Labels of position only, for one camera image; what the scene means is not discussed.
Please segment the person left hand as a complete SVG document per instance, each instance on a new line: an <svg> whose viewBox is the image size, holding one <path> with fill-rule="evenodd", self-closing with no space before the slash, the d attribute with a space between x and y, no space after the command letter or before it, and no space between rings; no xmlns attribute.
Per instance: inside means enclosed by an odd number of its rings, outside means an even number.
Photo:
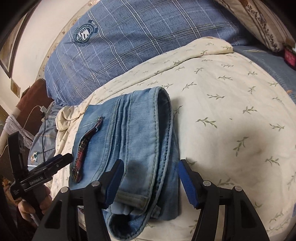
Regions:
<svg viewBox="0 0 296 241"><path fill-rule="evenodd" d="M47 186L44 186L44 190L46 191L46 197L40 202L40 209L43 214L47 212L49 207L51 206L52 203L52 197L51 197L51 191ZM18 203L18 209L20 211L20 214L22 218L30 223L34 223L31 215L35 214L35 209L25 200L22 199Z"/></svg>

